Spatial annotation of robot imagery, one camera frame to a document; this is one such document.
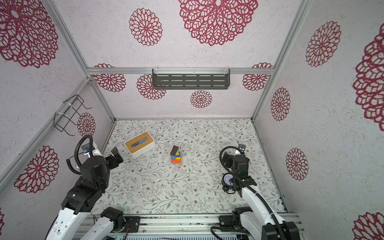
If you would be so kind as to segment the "red wooden block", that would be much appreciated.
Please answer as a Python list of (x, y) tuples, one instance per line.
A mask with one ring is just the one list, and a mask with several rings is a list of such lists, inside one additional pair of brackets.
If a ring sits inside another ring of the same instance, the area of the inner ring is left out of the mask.
[(171, 159), (171, 164), (181, 164), (182, 161), (179, 159)]

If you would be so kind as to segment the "dark brown plank block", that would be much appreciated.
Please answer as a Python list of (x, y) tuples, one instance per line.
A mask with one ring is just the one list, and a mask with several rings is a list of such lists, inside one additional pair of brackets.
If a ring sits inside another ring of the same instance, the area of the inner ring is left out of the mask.
[(179, 147), (178, 146), (173, 146), (170, 155), (171, 156), (177, 156), (179, 154)]

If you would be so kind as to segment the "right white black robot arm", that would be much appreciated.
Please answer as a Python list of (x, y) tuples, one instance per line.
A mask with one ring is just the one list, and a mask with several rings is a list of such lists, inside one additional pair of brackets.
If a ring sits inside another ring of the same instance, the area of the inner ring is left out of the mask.
[(227, 173), (222, 177), (223, 190), (237, 193), (248, 204), (233, 210), (235, 228), (248, 231), (255, 240), (299, 240), (300, 231), (272, 209), (249, 175), (250, 160), (243, 154), (223, 153), (220, 162)]

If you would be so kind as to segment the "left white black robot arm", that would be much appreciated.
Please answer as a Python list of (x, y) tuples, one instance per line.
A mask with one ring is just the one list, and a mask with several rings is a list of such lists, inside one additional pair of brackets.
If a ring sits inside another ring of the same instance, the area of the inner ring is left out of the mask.
[[(90, 215), (95, 203), (109, 186), (110, 172), (124, 160), (117, 147), (112, 154), (103, 157), (96, 150), (76, 171), (69, 159), (70, 170), (78, 175), (75, 186), (69, 190), (61, 204), (61, 210), (46, 235), (47, 240), (71, 240), (83, 221)], [(83, 240), (103, 240), (111, 232), (119, 232), (126, 226), (121, 210), (106, 208), (93, 227), (82, 237)]]

